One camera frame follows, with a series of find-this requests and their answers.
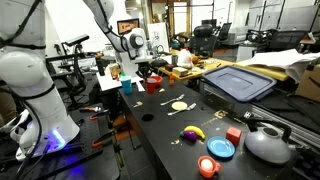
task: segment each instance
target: kettle handle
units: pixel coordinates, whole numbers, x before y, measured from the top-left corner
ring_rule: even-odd
[[[263,122],[263,123],[268,123],[268,124],[272,124],[276,127],[279,127],[279,128],[282,128],[284,131],[283,131],[283,135],[281,137],[281,139],[287,143],[288,140],[289,140],[289,137],[291,135],[291,128],[290,126],[286,125],[286,124],[283,124],[281,122],[278,122],[278,121],[272,121],[272,120],[266,120],[266,119],[253,119],[253,118],[250,118],[247,120],[247,124],[248,124],[248,127],[250,129],[251,132],[253,131],[257,131],[258,128],[257,128],[257,122]]]

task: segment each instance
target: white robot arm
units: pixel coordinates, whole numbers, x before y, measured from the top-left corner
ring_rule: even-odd
[[[143,29],[134,28],[128,34],[118,35],[117,20],[131,19],[126,14],[124,0],[84,0],[95,16],[95,20],[114,47],[126,74],[138,74],[142,78],[150,76],[146,35]]]
[[[1,0],[0,12],[0,77],[25,99],[33,119],[23,134],[16,136],[20,146],[16,158],[41,156],[48,144],[47,153],[59,151],[80,128],[67,114],[44,64],[44,3]]]

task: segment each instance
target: blue plate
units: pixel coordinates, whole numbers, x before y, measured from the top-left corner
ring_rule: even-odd
[[[207,147],[212,154],[222,158],[231,157],[235,152],[233,144],[228,139],[220,136],[210,138]]]

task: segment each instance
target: banana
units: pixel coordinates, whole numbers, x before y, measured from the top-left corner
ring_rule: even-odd
[[[204,135],[203,131],[200,128],[196,127],[196,126],[187,126],[186,128],[184,128],[184,131],[193,131],[198,136],[200,136],[202,139],[206,138],[206,136]]]

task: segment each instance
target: red block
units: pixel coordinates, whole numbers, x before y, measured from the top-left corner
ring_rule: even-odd
[[[229,127],[227,134],[226,134],[226,138],[234,145],[234,146],[238,146],[239,142],[240,142],[240,138],[241,138],[241,134],[242,131],[234,128],[234,127]]]

